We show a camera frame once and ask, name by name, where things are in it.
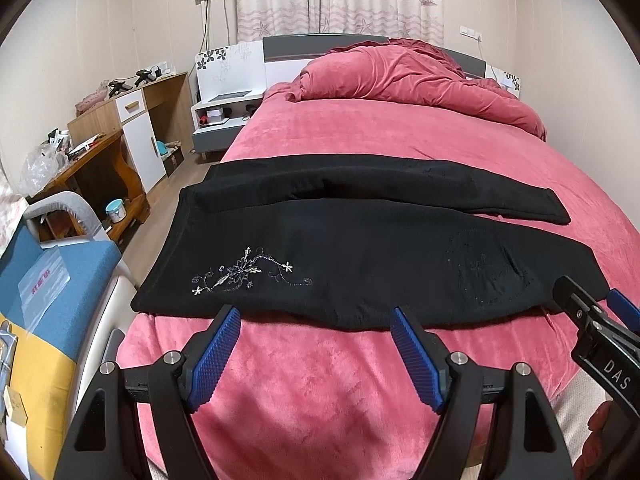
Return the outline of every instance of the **wooden floor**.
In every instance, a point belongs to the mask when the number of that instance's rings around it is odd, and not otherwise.
[[[178,207],[180,190],[201,182],[209,167],[216,164],[213,158],[207,160],[211,162],[204,162],[199,155],[189,155],[169,178],[149,193],[151,215],[137,228],[123,255],[138,285],[145,280],[164,245]]]

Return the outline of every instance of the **white nightstand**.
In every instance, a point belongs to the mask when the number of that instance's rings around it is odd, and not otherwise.
[[[249,119],[249,112],[246,106],[251,104],[255,107],[260,105],[264,96],[265,88],[252,89],[244,95],[225,94],[213,98],[210,101],[199,102],[191,107],[191,117],[195,131],[191,138],[196,153],[216,152],[226,150],[234,141],[240,130]],[[231,115],[221,123],[205,124],[200,126],[200,116],[206,114],[211,108],[231,108]]]

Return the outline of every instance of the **wall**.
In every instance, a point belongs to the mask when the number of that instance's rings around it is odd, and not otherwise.
[[[514,71],[515,3],[515,0],[444,0],[444,47],[481,57],[478,42],[460,36],[461,26],[478,30],[482,32],[484,60],[507,72]]]
[[[136,47],[140,66],[169,61],[178,72],[190,71],[202,50],[204,5],[195,0],[133,0]],[[209,46],[236,42],[236,0],[209,4]],[[195,71],[191,74],[195,92]]]
[[[235,43],[235,0],[210,4],[210,47]],[[445,44],[447,48],[479,57],[478,43],[460,36],[460,26],[483,33],[486,60],[510,71],[515,50],[514,0],[445,0]],[[194,0],[134,0],[136,44],[141,66],[172,60],[179,71],[193,67],[193,57],[202,43],[200,6]],[[194,76],[191,77],[195,90]]]
[[[0,158],[12,186],[76,102],[137,66],[132,0],[33,0],[0,46]]]
[[[521,99],[542,117],[547,142],[640,228],[640,65],[598,0],[516,3]]]

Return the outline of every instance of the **black trousers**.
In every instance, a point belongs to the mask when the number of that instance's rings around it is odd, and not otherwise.
[[[544,304],[559,276],[597,300],[587,246],[473,216],[570,221],[549,189],[442,160],[302,155],[228,162],[182,190],[169,236],[132,306],[213,317],[278,310],[343,330],[485,322]]]

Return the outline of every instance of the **drawer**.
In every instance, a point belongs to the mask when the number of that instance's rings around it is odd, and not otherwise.
[[[122,123],[135,117],[140,112],[144,112],[145,101],[142,97],[142,89],[118,97],[116,99],[116,107],[118,108],[118,115]]]
[[[216,152],[226,150],[234,142],[242,126],[232,126],[213,132],[198,132],[191,135],[196,153]]]

